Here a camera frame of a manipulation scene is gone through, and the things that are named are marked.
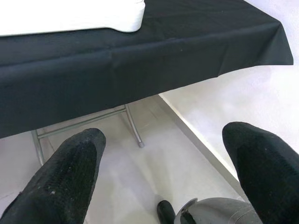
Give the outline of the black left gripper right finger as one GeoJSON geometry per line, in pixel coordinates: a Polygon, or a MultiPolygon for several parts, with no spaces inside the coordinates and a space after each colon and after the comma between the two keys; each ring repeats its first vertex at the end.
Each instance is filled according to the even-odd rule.
{"type": "Polygon", "coordinates": [[[263,224],[299,224],[299,154],[277,135],[244,122],[222,130],[240,185],[263,224]]]}

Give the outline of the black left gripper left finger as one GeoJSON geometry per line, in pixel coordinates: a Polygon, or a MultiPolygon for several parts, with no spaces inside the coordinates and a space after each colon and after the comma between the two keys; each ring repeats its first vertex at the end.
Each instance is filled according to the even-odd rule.
{"type": "Polygon", "coordinates": [[[4,210],[0,224],[83,224],[105,147],[97,128],[66,139],[4,210]]]}

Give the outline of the white plastic children table top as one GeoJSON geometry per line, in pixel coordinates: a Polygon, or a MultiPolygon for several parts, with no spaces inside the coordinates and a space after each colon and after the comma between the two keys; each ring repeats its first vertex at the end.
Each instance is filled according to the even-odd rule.
{"type": "Polygon", "coordinates": [[[140,29],[145,0],[0,0],[0,36],[140,29]]]}

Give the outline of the metal table crossbar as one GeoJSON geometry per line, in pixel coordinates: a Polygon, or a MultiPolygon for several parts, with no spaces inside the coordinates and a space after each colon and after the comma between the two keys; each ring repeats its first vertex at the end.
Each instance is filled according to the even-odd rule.
{"type": "Polygon", "coordinates": [[[52,135],[55,135],[55,134],[58,134],[58,133],[62,133],[62,132],[71,130],[73,128],[78,128],[80,126],[87,125],[87,124],[93,123],[95,121],[105,119],[105,118],[108,118],[108,117],[111,117],[111,116],[114,116],[114,115],[117,115],[117,114],[120,114],[120,113],[123,113],[123,112],[127,112],[127,109],[125,107],[121,108],[119,110],[113,111],[113,112],[105,113],[103,115],[100,115],[100,116],[97,116],[97,117],[94,117],[94,118],[90,118],[90,119],[87,119],[87,120],[84,120],[84,121],[80,121],[80,122],[72,124],[72,125],[61,127],[59,129],[55,129],[55,130],[50,131],[50,132],[45,132],[43,134],[36,134],[36,138],[38,140],[40,140],[42,138],[52,136],[52,135]]]}

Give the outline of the metal table leg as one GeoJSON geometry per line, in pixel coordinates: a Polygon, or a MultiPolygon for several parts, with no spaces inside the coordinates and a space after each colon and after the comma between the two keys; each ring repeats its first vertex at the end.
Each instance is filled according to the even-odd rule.
{"type": "Polygon", "coordinates": [[[125,112],[126,112],[129,124],[131,126],[131,129],[133,131],[134,137],[136,139],[136,142],[137,142],[137,144],[138,144],[138,146],[140,148],[143,148],[144,147],[144,143],[143,143],[143,141],[142,141],[142,139],[141,139],[141,137],[140,137],[140,135],[138,133],[138,130],[137,130],[136,126],[135,126],[135,123],[134,123],[134,120],[133,120],[133,117],[132,117],[132,114],[131,114],[131,111],[130,111],[130,107],[129,107],[128,104],[125,104],[124,107],[125,107],[125,112]]]}

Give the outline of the black tablecloth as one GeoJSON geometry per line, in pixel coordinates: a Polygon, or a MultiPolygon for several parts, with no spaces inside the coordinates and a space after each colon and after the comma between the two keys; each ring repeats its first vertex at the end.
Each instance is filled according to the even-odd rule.
{"type": "Polygon", "coordinates": [[[292,65],[244,0],[146,0],[142,27],[0,37],[0,139],[258,65],[292,65]]]}

